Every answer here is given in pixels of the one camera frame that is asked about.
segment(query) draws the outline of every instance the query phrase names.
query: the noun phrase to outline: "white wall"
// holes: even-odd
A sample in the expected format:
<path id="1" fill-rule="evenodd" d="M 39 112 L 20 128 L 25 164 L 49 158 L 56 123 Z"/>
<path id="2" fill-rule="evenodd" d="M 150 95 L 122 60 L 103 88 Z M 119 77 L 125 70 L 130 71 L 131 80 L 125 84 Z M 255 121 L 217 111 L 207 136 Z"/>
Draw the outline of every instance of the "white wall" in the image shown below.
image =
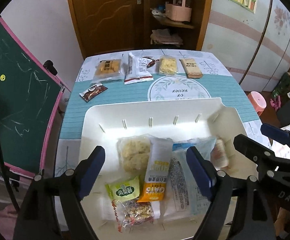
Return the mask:
<path id="1" fill-rule="evenodd" d="M 42 64 L 48 59 L 54 63 L 61 79 L 72 88 L 83 58 L 68 1 L 12 0 L 1 16 Z"/>

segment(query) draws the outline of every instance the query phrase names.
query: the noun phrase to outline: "floor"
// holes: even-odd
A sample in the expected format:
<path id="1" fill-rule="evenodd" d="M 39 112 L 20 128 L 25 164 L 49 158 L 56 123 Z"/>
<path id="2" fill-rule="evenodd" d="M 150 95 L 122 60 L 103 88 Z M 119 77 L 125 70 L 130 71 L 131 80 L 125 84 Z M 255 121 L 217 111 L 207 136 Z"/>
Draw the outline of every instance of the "floor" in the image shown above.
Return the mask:
<path id="1" fill-rule="evenodd" d="M 260 116 L 260 120 L 262 123 L 268 123 L 270 125 L 273 125 L 277 128 L 281 128 L 281 124 L 276 116 L 276 112 L 274 108 L 270 105 L 270 99 L 271 99 L 271 92 L 261 92 L 261 95 L 266 100 L 266 108 L 263 111 L 263 113 Z"/>

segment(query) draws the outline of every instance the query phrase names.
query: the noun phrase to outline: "cabinet shelf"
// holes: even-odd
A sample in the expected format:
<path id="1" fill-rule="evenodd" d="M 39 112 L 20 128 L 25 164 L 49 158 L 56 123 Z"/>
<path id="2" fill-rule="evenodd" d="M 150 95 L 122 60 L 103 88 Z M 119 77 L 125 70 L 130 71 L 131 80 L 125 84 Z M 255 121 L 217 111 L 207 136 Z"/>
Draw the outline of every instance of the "cabinet shelf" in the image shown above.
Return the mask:
<path id="1" fill-rule="evenodd" d="M 158 20 L 161 25 L 179 27 L 179 28 L 187 28 L 187 29 L 194 29 L 195 28 L 193 25 L 185 24 L 182 22 L 175 22 L 175 21 L 168 19 L 167 17 L 163 17 L 160 15 L 153 15 L 153 17 L 156 20 Z"/>

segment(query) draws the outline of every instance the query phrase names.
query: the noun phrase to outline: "white snack wrapper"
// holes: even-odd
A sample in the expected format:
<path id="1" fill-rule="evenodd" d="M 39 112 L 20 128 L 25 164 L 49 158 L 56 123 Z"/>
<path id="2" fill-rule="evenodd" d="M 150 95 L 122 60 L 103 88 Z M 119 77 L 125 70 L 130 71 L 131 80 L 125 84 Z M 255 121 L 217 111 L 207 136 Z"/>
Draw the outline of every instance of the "white snack wrapper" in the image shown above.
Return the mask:
<path id="1" fill-rule="evenodd" d="M 153 76 L 147 71 L 147 65 L 151 61 L 148 58 L 136 57 L 130 52 L 128 54 L 128 71 L 124 84 L 154 80 Z"/>

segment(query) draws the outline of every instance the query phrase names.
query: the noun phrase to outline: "snack package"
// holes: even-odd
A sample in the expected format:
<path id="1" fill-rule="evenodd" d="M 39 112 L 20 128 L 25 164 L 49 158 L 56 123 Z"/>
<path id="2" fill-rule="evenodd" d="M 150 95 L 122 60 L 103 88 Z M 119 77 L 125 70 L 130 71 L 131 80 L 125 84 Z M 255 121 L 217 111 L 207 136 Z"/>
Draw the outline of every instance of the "snack package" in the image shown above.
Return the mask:
<path id="1" fill-rule="evenodd" d="M 186 151 L 195 146 L 202 157 L 209 160 L 215 142 L 216 137 L 209 137 L 174 144 L 176 150 L 172 152 L 165 199 L 162 201 L 165 221 L 204 214 L 207 211 L 210 202 L 199 191 L 186 161 Z"/>
<path id="2" fill-rule="evenodd" d="M 120 71 L 120 62 L 120 59 L 101 60 L 96 68 L 92 83 L 123 79 L 124 76 Z"/>
<path id="3" fill-rule="evenodd" d="M 143 192 L 138 202 L 160 201 L 164 198 L 173 141 L 151 136 L 151 152 L 146 169 Z"/>
<path id="4" fill-rule="evenodd" d="M 159 61 L 159 59 L 154 59 L 154 57 L 150 57 L 150 56 L 145 56 L 143 58 L 148 58 L 148 59 L 151 59 L 152 60 L 151 62 L 149 62 L 147 64 L 147 68 L 150 68 L 150 67 L 154 66 L 155 63 Z"/>
<path id="5" fill-rule="evenodd" d="M 136 57 L 130 52 L 128 54 L 128 71 L 124 84 L 154 80 L 153 76 L 147 71 L 147 65 L 151 62 L 151 59 Z"/>
<path id="6" fill-rule="evenodd" d="M 159 59 L 159 73 L 163 75 L 175 75 L 178 74 L 177 60 L 171 56 L 161 56 Z"/>
<path id="7" fill-rule="evenodd" d="M 84 99 L 86 102 L 93 99 L 95 96 L 99 95 L 101 92 L 104 92 L 107 89 L 102 83 L 97 83 L 83 93 L 79 93 L 79 95 Z"/>
<path id="8" fill-rule="evenodd" d="M 221 138 L 216 140 L 215 147 L 211 152 L 211 163 L 217 170 L 227 167 L 229 164 L 225 150 L 225 143 Z"/>
<path id="9" fill-rule="evenodd" d="M 117 151 L 120 154 L 124 170 L 145 173 L 150 147 L 151 142 L 148 136 L 121 138 L 117 143 Z"/>
<path id="10" fill-rule="evenodd" d="M 201 78 L 203 76 L 200 68 L 196 64 L 195 60 L 192 58 L 182 58 L 180 59 L 184 70 L 189 78 Z"/>
<path id="11" fill-rule="evenodd" d="M 130 228 L 134 225 L 140 225 L 147 221 L 154 222 L 154 219 L 160 217 L 159 202 L 137 202 L 137 199 L 120 202 L 112 201 L 118 231 L 122 232 L 124 228 Z"/>
<path id="12" fill-rule="evenodd" d="M 111 200 L 127 201 L 139 197 L 139 176 L 105 185 Z"/>

